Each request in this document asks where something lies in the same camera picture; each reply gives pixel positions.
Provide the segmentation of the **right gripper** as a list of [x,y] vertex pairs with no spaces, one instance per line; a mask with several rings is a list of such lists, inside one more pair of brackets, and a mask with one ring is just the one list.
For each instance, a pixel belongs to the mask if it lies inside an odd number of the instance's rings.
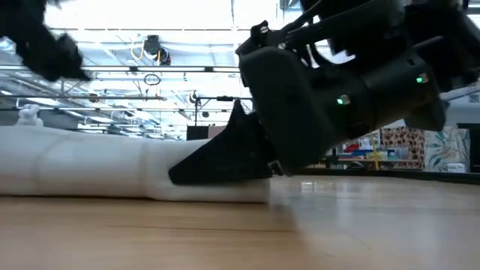
[[272,148],[282,172],[292,175],[375,128],[374,83],[365,68],[311,69],[294,52],[268,46],[243,55],[239,70],[257,114],[235,100],[223,131],[169,170],[173,184],[268,178]]

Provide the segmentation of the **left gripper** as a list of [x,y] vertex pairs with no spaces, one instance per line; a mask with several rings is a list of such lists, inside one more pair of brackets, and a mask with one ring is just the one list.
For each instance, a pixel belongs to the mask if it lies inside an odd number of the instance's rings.
[[47,6],[60,8],[63,2],[1,0],[1,36],[15,44],[23,65],[45,80],[89,81],[75,40],[69,34],[56,37],[44,22]]

